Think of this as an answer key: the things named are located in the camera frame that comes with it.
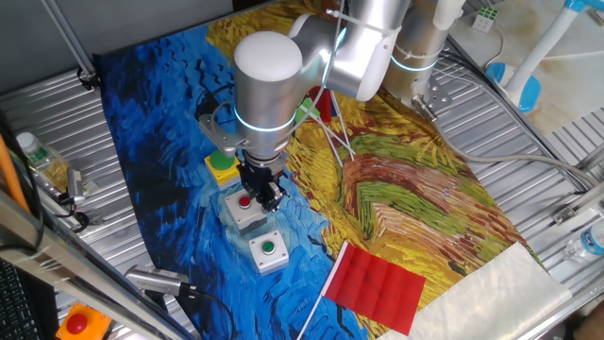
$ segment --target painted mat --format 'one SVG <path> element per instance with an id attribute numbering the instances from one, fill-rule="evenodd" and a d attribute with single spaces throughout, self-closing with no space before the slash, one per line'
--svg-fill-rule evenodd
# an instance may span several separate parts
<path id="1" fill-rule="evenodd" d="M 233 98 L 236 44 L 259 30 L 287 33 L 310 5 L 284 2 L 136 47 L 97 56 L 103 107 L 143 239 L 155 266 L 191 278 L 235 315 L 239 339 L 292 339 L 302 328 L 344 240 L 427 278 L 420 308 L 513 242 L 525 243 L 463 161 L 428 123 L 385 94 L 338 95 L 357 152 L 335 161 L 307 124 L 287 148 L 290 196 L 242 238 L 204 158 L 215 149 L 196 117 Z M 219 123 L 234 129 L 227 110 Z M 339 123 L 331 128 L 342 135 Z M 247 240 L 279 230 L 287 268 L 260 277 Z M 216 306 L 190 306 L 207 339 L 228 337 Z M 308 339 L 374 339 L 387 330 L 324 299 Z"/>

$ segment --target keyboard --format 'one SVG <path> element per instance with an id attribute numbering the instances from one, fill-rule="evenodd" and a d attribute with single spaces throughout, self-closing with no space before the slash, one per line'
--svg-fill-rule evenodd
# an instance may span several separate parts
<path id="1" fill-rule="evenodd" d="M 0 339 L 41 339 L 19 273 L 14 265 L 3 260 L 0 260 Z"/>

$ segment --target blue base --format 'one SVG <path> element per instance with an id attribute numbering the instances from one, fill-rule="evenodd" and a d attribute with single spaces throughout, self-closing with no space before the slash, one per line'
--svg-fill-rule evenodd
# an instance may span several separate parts
<path id="1" fill-rule="evenodd" d="M 501 79 L 506 72 L 506 67 L 511 67 L 502 62 L 494 63 L 487 68 L 487 77 L 490 80 L 496 81 L 497 83 L 501 83 Z M 518 103 L 518 109 L 527 113 L 532 111 L 537 105 L 537 100 L 539 99 L 539 94 L 541 94 L 541 83 L 537 80 L 536 77 L 530 76 L 525 84 L 525 88 L 522 90 L 522 94 L 520 95 L 520 102 Z"/>

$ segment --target metal grating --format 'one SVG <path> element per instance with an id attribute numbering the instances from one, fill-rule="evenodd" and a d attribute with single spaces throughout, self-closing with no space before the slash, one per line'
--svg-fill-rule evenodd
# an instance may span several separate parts
<path id="1" fill-rule="evenodd" d="M 547 135 L 564 159 L 573 165 L 604 144 L 604 108 L 581 117 L 577 121 Z M 597 165 L 591 174 L 604 180 L 604 163 Z"/>
<path id="2" fill-rule="evenodd" d="M 437 69 L 467 79 L 457 68 L 439 63 Z M 545 154 L 544 148 L 535 143 L 535 136 L 518 123 L 520 118 L 514 118 L 513 113 L 508 113 L 479 86 L 443 74 L 435 75 L 452 98 L 449 109 L 437 112 L 452 143 L 466 152 L 486 157 Z M 554 279 L 576 293 L 604 271 L 604 259 L 588 264 L 563 259 L 570 238 L 589 228 L 595 220 L 575 230 L 556 225 L 551 216 L 578 197 L 577 188 L 556 168 L 533 161 L 468 162 L 468 165 Z"/>
<path id="3" fill-rule="evenodd" d="M 29 131 L 54 147 L 84 182 L 93 180 L 99 189 L 78 208 L 88 216 L 100 215 L 103 225 L 89 226 L 79 236 L 121 273 L 134 264 L 152 266 L 137 224 L 122 169 L 105 120 L 99 93 L 86 91 L 76 72 L 0 97 L 2 109 L 16 132 Z M 76 302 L 57 292 L 59 318 Z M 166 298 L 170 315 L 193 332 L 193 324 L 173 297 Z M 117 339 L 133 333 L 123 326 L 114 330 Z"/>

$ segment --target gray cylinder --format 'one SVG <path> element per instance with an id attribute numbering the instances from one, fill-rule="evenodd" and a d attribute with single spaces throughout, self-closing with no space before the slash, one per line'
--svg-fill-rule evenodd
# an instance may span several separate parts
<path id="1" fill-rule="evenodd" d="M 301 99 L 294 95 L 301 67 L 300 49 L 282 34 L 254 33 L 237 45 L 235 111 L 238 133 L 248 141 L 248 146 L 284 139 L 292 128 Z M 272 159 L 287 141 L 246 152 L 257 159 Z"/>

